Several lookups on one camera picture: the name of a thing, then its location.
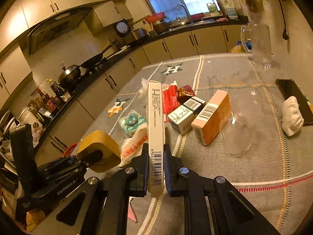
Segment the yellow tape roll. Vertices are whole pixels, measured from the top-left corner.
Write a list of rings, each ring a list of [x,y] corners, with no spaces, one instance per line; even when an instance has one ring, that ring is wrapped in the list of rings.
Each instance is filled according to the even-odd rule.
[[[78,144],[76,158],[89,164],[89,168],[103,173],[121,162],[119,145],[108,134],[95,130]]]

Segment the white printed plastic bag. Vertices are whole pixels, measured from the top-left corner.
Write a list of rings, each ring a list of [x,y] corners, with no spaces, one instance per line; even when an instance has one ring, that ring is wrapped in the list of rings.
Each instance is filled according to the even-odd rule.
[[[147,123],[139,125],[131,138],[125,139],[121,147],[121,162],[118,167],[122,168],[130,164],[132,158],[141,155],[143,144],[148,141]]]

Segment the orange carton box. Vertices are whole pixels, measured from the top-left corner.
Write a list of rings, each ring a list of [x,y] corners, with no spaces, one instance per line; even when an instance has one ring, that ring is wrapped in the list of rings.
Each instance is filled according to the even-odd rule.
[[[229,94],[217,90],[192,122],[199,143],[209,146],[232,115]]]

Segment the teal cartoon snack packet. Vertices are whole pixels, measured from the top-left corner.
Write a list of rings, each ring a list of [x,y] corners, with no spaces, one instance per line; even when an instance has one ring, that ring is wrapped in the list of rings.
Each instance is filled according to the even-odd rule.
[[[135,110],[131,110],[119,120],[119,125],[128,137],[132,137],[137,127],[146,123],[146,119]]]

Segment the white and blue carton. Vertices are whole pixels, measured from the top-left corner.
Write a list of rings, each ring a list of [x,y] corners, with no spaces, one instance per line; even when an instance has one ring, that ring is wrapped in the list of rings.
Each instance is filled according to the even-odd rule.
[[[197,115],[205,107],[206,101],[193,96],[173,112],[168,114],[168,120],[172,128],[183,135],[191,129],[191,123],[197,117]]]

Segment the long white medicine box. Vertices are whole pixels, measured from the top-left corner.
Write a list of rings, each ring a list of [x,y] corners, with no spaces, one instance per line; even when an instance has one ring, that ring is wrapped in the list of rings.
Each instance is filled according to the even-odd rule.
[[[146,113],[148,125],[148,153],[150,157],[148,192],[152,197],[157,198],[162,194],[164,189],[164,121],[161,82],[148,82]]]

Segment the red snack bag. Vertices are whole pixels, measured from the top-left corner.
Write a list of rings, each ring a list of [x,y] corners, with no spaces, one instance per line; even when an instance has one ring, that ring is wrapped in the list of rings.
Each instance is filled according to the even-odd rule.
[[[180,106],[177,99],[177,82],[162,84],[163,121],[168,122],[168,114]]]

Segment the small brown foil wrapper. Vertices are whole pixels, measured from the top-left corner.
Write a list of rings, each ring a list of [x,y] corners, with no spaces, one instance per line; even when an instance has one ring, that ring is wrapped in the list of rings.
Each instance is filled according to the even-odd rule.
[[[177,90],[177,100],[181,105],[193,96],[195,93],[190,85],[185,85]]]

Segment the white tissue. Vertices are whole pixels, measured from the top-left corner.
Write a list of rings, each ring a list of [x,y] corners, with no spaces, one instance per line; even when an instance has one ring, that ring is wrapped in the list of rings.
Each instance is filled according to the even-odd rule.
[[[297,134],[303,127],[304,119],[295,96],[290,96],[283,103],[282,129],[287,136]]]

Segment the clear knotted plastic bag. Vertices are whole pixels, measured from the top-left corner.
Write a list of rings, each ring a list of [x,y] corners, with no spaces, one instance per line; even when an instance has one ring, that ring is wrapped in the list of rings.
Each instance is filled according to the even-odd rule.
[[[146,95],[148,92],[148,83],[149,80],[142,78],[141,79],[141,88],[137,92],[137,96],[139,99],[146,100]]]

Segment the clear plastic cup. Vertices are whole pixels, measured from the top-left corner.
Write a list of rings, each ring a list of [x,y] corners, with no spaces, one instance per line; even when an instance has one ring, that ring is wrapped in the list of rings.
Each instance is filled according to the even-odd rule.
[[[256,116],[262,103],[255,90],[247,94],[230,96],[231,115],[220,123],[220,136],[226,155],[241,156],[253,145],[256,131]]]

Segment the grey star tablecloth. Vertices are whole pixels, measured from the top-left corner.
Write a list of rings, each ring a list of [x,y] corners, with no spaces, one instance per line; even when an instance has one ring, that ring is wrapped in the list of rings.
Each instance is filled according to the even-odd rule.
[[[269,69],[254,65],[245,54],[228,53],[159,62],[143,67],[119,94],[103,101],[104,92],[86,102],[77,101],[56,123],[49,136],[54,143],[37,154],[39,163],[56,158],[62,147],[78,143],[95,130],[109,134],[118,144],[127,138],[119,119],[135,110],[145,114],[141,80],[177,82],[194,87],[209,100],[217,90],[228,92],[232,111],[252,130],[252,145],[241,156],[229,156],[223,138],[209,146],[197,141],[193,130],[179,135],[165,123],[165,141],[183,164],[199,175],[224,176],[281,234],[293,234],[312,205],[312,127],[292,137],[281,127],[283,96],[276,79],[293,79],[312,94],[312,71],[301,65],[274,62]]]

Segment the steel pot with lid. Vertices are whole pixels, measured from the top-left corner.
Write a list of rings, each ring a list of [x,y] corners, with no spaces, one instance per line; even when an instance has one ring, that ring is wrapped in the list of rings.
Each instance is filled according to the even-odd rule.
[[[58,85],[63,89],[69,89],[81,75],[80,65],[71,65],[65,67],[64,62],[61,64],[63,72],[58,77]]]

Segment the green detergent jug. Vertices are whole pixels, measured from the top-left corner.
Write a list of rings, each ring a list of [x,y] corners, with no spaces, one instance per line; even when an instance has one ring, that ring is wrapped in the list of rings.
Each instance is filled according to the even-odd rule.
[[[207,8],[208,8],[209,13],[211,15],[218,15],[219,14],[219,9],[214,2],[207,3],[206,5],[207,5]]]

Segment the upper wall cabinets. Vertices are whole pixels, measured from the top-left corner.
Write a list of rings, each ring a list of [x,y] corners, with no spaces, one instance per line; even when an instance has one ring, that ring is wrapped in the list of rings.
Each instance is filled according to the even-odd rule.
[[[27,35],[40,22],[60,12],[91,7],[78,27],[51,41],[36,53],[27,53]],[[57,79],[66,65],[80,64],[102,49],[99,33],[88,31],[95,19],[106,38],[115,35],[113,24],[133,20],[130,0],[15,0],[1,21],[1,108],[36,87],[50,91],[46,79]]]

